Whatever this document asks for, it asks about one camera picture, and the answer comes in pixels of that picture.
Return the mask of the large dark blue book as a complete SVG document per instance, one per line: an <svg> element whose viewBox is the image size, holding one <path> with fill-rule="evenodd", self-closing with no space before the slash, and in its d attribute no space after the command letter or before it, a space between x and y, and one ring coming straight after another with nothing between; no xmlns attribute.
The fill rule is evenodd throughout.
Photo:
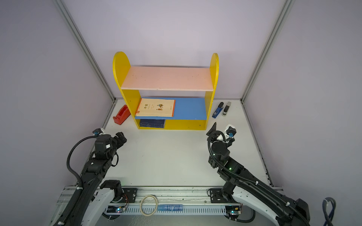
<svg viewBox="0 0 362 226"><path fill-rule="evenodd" d="M165 127L165 120L141 119L140 127L163 129Z"/></svg>

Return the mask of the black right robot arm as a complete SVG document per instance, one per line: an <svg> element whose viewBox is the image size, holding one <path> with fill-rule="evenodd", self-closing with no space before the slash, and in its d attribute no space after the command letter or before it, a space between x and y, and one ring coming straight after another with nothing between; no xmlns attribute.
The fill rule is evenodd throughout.
<svg viewBox="0 0 362 226"><path fill-rule="evenodd" d="M235 140L236 129L233 126L222 132L213 124L206 135L208 162L225 181L221 189L223 199L245 204L276 226L310 224L309 207L305 201L294 200L277 192L231 158L228 148Z"/></svg>

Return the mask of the red-edged beige reading book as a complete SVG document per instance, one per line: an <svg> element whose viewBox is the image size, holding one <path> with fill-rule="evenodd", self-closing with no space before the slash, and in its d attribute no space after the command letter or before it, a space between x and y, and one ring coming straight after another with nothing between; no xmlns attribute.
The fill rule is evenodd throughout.
<svg viewBox="0 0 362 226"><path fill-rule="evenodd" d="M137 117L173 117L175 99L142 98L136 110Z"/></svg>

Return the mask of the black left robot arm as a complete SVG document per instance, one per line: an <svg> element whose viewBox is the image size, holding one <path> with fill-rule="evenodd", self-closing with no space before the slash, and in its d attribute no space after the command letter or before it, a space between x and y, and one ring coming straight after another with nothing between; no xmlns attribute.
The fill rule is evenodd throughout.
<svg viewBox="0 0 362 226"><path fill-rule="evenodd" d="M94 157L90 158L84 165L82 173L78 174L70 166L70 158L74 150L82 142L95 139ZM101 184L107 171L114 166L112 161L115 156L118 156L117 150L127 142L124 133L118 132L114 137L109 134L102 134L98 128L93 131L92 136L85 137L78 141L67 157L67 169L77 179L77 188L74 191L68 205L54 223L56 226L80 226L89 204L92 201L96 189Z"/></svg>

